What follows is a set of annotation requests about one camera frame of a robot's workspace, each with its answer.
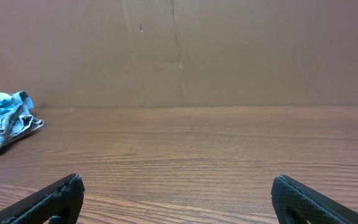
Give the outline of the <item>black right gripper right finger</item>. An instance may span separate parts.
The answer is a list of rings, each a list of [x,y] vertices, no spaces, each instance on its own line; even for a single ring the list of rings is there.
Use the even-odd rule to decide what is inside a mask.
[[[272,205],[279,224],[358,224],[358,213],[287,175],[274,178]]]

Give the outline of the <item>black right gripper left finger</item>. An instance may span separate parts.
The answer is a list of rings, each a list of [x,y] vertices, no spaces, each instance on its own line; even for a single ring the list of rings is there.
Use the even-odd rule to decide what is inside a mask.
[[[85,187],[70,174],[0,211],[0,224],[76,224]]]

